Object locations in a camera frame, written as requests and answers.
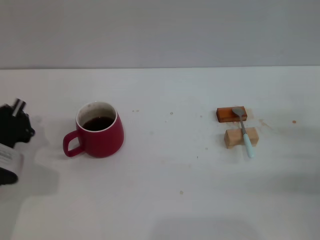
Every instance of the spoon handle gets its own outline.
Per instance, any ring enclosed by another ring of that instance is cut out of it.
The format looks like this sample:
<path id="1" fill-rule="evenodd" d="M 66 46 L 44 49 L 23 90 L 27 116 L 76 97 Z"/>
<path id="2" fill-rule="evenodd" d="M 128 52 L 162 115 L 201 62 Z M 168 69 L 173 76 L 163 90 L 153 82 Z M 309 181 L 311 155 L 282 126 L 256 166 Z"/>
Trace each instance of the spoon handle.
<path id="1" fill-rule="evenodd" d="M 252 159 L 255 156 L 255 153 L 248 134 L 243 134 L 243 140 L 245 144 L 246 153 L 248 154 L 248 157 Z"/>

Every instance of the table surface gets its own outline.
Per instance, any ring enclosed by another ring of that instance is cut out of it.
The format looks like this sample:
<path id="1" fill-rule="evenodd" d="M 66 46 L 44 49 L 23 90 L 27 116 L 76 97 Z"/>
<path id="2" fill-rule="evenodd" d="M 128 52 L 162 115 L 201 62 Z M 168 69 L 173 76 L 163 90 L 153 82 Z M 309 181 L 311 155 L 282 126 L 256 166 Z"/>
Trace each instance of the table surface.
<path id="1" fill-rule="evenodd" d="M 20 182 L 0 187 L 0 238 L 318 240 L 319 80 L 320 66 L 0 70 L 0 103 L 26 101 L 36 131 L 16 145 Z M 68 158 L 92 101 L 117 108 L 125 142 Z M 225 147 L 239 126 L 215 111 L 232 106 L 258 130 L 253 159 Z"/>

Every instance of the wooden block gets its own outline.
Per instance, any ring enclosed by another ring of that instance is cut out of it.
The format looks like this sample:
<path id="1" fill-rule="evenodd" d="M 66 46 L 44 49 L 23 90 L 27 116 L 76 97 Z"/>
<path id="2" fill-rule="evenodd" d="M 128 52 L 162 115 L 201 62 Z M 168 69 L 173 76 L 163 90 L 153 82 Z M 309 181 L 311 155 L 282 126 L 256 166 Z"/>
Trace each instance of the wooden block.
<path id="1" fill-rule="evenodd" d="M 233 108 L 242 108 L 244 110 L 242 121 L 247 120 L 247 112 L 244 106 L 220 107 L 216 109 L 216 116 L 218 118 L 219 123 L 240 122 L 240 117 L 234 114 L 234 112 L 232 111 Z"/>
<path id="2" fill-rule="evenodd" d="M 250 142 L 253 147 L 258 143 L 259 136 L 255 127 L 248 127 L 245 129 L 249 136 Z M 245 145 L 242 129 L 229 129 L 225 131 L 224 142 L 227 149 L 232 149 L 236 145 Z"/>

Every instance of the dark liquid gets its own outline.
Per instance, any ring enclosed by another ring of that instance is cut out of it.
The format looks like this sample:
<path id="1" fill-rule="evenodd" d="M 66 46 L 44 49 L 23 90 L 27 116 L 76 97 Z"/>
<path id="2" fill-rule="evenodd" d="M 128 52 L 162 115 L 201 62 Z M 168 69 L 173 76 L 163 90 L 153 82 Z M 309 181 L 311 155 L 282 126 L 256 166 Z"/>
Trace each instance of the dark liquid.
<path id="1" fill-rule="evenodd" d="M 114 123 L 114 119 L 107 116 L 99 116 L 87 121 L 83 128 L 89 131 L 100 131 L 110 127 Z"/>

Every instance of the spoon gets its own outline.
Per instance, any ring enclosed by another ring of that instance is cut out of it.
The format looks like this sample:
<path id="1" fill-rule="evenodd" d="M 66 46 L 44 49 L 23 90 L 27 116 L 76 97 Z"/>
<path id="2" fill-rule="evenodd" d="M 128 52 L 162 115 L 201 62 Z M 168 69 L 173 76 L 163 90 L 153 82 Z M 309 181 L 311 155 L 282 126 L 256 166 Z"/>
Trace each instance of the spoon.
<path id="1" fill-rule="evenodd" d="M 254 149 L 252 148 L 250 138 L 249 138 L 249 136 L 247 134 L 247 131 L 246 131 L 245 126 L 244 126 L 244 123 L 242 122 L 242 116 L 245 114 L 245 111 L 240 107 L 234 107 L 234 108 L 232 108 L 232 112 L 234 114 L 238 115 L 239 118 L 240 118 L 246 153 L 248 154 L 249 158 L 253 158 L 255 156 Z"/>

